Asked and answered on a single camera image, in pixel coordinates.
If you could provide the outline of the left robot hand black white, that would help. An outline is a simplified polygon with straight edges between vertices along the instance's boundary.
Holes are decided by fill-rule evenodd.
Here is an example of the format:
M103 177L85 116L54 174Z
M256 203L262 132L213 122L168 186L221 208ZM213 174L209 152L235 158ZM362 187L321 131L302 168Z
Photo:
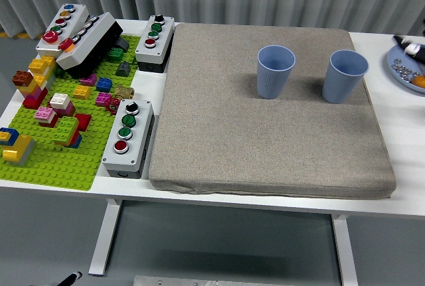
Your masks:
M81 271L75 271L72 272L70 275L65 277L62 281L58 283L54 283L56 286L72 286L83 276L83 273Z

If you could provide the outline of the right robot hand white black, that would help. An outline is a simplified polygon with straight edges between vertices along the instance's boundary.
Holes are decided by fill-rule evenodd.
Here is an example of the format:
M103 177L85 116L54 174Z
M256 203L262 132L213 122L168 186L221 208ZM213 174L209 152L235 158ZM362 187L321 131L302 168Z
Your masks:
M407 38L398 35L394 35L393 39L405 54L421 64L425 63L425 50L423 44L411 42Z

